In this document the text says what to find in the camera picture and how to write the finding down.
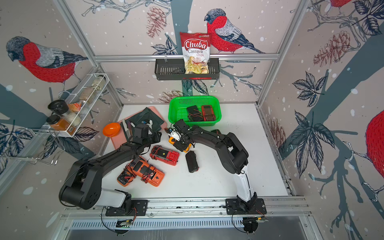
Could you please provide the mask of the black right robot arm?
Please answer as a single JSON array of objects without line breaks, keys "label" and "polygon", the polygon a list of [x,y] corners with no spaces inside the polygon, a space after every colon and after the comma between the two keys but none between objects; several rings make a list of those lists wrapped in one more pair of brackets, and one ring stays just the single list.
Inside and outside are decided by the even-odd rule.
[{"label": "black right robot arm", "polygon": [[171,144],[179,151],[186,151],[194,144],[215,150],[224,169],[234,175],[239,208],[247,212],[254,207],[258,196],[248,177],[249,153],[235,134],[214,133],[197,125],[190,127],[184,120],[177,121],[165,131],[170,136]]}]

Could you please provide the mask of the red slim multimeter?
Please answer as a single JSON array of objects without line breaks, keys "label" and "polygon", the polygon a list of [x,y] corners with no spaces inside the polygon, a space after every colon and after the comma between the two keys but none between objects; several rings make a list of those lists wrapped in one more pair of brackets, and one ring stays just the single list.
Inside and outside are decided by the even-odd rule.
[{"label": "red slim multimeter", "polygon": [[205,122],[213,122],[216,120],[216,115],[211,105],[202,106],[202,116]]}]

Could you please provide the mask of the yellow multimeter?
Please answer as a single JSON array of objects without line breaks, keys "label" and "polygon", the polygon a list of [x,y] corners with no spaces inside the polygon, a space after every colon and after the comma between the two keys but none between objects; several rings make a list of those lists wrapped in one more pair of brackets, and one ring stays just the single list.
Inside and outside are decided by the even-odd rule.
[{"label": "yellow multimeter", "polygon": [[186,143],[186,142],[183,142],[182,139],[177,140],[173,137],[169,138],[169,143],[172,144],[178,151],[181,151],[184,153],[188,153],[193,147],[191,143]]}]

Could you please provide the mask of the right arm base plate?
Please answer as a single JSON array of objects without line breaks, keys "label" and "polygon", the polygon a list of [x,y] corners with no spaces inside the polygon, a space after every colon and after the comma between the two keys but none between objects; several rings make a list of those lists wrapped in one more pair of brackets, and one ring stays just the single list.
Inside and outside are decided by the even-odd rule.
[{"label": "right arm base plate", "polygon": [[240,199],[226,199],[225,207],[228,215],[266,215],[266,205],[263,199],[245,203]]}]

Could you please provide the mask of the green-black multimeter with leads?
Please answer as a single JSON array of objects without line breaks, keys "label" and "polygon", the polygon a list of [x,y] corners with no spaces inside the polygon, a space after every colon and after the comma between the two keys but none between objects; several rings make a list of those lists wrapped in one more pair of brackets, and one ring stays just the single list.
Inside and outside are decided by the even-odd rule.
[{"label": "green-black multimeter with leads", "polygon": [[187,108],[188,119],[190,122],[202,122],[204,120],[202,113],[197,106],[190,106]]}]

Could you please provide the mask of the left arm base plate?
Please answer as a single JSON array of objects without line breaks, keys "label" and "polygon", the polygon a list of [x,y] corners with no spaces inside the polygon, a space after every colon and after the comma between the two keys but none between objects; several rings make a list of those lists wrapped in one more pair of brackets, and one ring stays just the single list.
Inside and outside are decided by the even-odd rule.
[{"label": "left arm base plate", "polygon": [[107,217],[123,217],[123,216],[145,216],[148,208],[148,200],[132,200],[129,199],[119,208],[107,207]]}]

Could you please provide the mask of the red multimeter with leads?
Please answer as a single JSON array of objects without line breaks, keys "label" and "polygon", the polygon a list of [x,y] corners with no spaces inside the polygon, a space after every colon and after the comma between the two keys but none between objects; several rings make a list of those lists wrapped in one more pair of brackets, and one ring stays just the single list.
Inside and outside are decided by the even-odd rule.
[{"label": "red multimeter with leads", "polygon": [[154,146],[150,152],[150,157],[153,160],[161,161],[171,166],[176,166],[180,153],[165,149],[162,146]]}]

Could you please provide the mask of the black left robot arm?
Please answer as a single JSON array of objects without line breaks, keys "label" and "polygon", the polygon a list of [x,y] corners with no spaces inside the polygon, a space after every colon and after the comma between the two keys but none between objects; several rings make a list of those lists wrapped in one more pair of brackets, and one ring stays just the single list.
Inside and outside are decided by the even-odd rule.
[{"label": "black left robot arm", "polygon": [[160,142],[161,136],[161,132],[153,131],[149,125],[139,124],[118,149],[93,160],[74,162],[59,192],[60,202],[84,210],[93,207],[121,208],[129,200],[129,194],[104,190],[103,177],[121,164],[134,160],[152,144]]}]

